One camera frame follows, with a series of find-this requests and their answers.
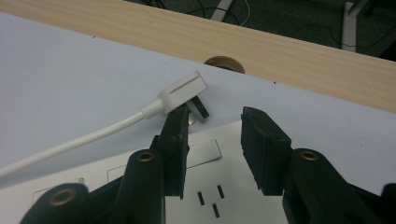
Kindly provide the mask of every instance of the white surface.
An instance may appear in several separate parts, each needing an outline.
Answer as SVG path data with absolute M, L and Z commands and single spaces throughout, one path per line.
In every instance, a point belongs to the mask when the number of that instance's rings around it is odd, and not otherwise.
M 265 111 L 294 148 L 324 154 L 346 181 L 377 194 L 396 182 L 396 116 L 389 112 L 4 13 L 0 52 L 1 167 L 125 119 L 198 70 L 210 118 L 192 133 L 240 120 L 248 105 Z M 34 165 L 2 179 L 0 188 L 145 147 L 164 120 L 140 122 Z

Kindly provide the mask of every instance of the wooden edge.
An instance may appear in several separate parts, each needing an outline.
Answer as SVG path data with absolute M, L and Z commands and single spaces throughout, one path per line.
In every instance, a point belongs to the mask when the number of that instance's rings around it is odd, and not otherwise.
M 396 63 L 120 0 L 0 0 L 33 21 L 198 63 L 224 55 L 247 74 L 396 113 Z

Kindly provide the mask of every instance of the socket slot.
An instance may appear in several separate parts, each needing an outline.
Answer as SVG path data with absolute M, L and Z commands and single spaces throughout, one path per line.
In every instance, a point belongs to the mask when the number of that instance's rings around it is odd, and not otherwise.
M 220 194 L 220 198 L 223 199 L 224 197 L 224 192 L 222 191 L 221 185 L 218 185 L 218 190 L 219 190 L 219 194 Z
M 201 191 L 198 192 L 198 199 L 199 199 L 199 203 L 201 204 L 201 206 L 205 204 L 204 197 L 202 196 Z
M 215 211 L 216 218 L 219 218 L 220 214 L 219 214 L 218 206 L 215 203 L 213 203 L 212 206 L 213 206 L 213 211 Z

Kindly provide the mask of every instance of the wood grain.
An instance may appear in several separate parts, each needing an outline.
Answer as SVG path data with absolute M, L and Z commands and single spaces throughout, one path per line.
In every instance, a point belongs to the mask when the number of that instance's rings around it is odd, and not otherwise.
M 0 10 L 396 113 L 396 63 L 120 0 L 0 0 Z

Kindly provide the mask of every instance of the power socket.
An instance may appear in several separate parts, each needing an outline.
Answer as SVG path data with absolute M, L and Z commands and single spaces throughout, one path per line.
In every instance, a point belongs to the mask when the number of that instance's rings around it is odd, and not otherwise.
M 166 198 L 166 223 L 288 223 L 282 197 L 264 197 L 257 189 L 240 134 L 239 121 L 191 138 L 216 138 L 222 158 L 187 170 L 184 199 Z
M 241 121 L 189 136 L 184 199 L 166 197 L 166 222 L 287 223 L 281 197 L 264 197 L 257 189 L 240 146 Z M 89 191 L 123 174 L 128 152 L 0 189 L 2 223 L 19 223 L 39 194 L 66 182 L 81 182 Z

